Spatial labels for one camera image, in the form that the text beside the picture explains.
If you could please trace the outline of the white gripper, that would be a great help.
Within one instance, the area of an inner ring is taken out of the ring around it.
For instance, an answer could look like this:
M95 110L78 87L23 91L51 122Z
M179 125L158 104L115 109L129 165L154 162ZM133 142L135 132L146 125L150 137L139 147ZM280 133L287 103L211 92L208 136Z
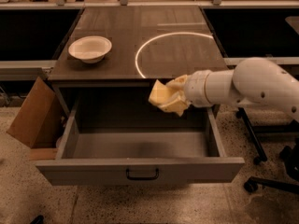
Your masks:
M206 79L210 73L210 70L197 71L192 75L182 75L170 80L165 86L174 90L184 89L185 96L176 92L158 107L165 113L176 113L180 117L190 103L195 107L211 107L206 98Z

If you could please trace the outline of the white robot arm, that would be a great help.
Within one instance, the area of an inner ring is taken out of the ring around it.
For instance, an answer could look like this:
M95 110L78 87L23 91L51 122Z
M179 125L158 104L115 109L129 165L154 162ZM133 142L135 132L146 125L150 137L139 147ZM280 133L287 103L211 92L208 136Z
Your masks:
M166 86L175 93L158 105L164 112L180 115L190 105L268 105L299 121L299 80L264 58L246 59L232 70L196 71Z

